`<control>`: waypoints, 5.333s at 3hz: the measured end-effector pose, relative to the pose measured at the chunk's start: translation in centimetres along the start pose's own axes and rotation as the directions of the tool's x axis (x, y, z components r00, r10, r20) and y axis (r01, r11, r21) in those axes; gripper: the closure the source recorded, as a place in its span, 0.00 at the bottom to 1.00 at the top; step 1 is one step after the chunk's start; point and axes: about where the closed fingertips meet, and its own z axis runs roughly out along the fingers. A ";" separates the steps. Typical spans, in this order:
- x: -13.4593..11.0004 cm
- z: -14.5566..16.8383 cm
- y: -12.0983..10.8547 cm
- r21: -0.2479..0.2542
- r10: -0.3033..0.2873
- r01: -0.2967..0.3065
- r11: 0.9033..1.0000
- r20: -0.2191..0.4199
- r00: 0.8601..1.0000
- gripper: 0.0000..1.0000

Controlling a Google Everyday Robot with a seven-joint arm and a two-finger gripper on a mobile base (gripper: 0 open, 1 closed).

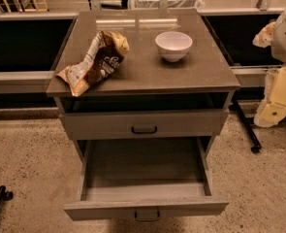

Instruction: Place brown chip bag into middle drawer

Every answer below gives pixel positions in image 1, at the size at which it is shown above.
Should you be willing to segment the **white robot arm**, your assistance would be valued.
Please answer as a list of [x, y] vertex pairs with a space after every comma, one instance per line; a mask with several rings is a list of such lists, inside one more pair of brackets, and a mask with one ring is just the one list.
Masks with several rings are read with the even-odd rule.
[[286, 117], [286, 9], [254, 37], [252, 44], [271, 47], [272, 57], [282, 62], [279, 69], [267, 71], [264, 99], [254, 117], [257, 126], [272, 127]]

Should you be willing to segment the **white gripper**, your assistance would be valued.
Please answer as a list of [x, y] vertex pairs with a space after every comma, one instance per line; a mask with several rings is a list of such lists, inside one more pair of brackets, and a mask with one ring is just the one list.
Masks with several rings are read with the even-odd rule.
[[[267, 24], [254, 37], [252, 44], [259, 48], [272, 45], [275, 22]], [[286, 65], [268, 70], [265, 76], [264, 99], [261, 101], [254, 123], [259, 127], [272, 127], [286, 117]]]

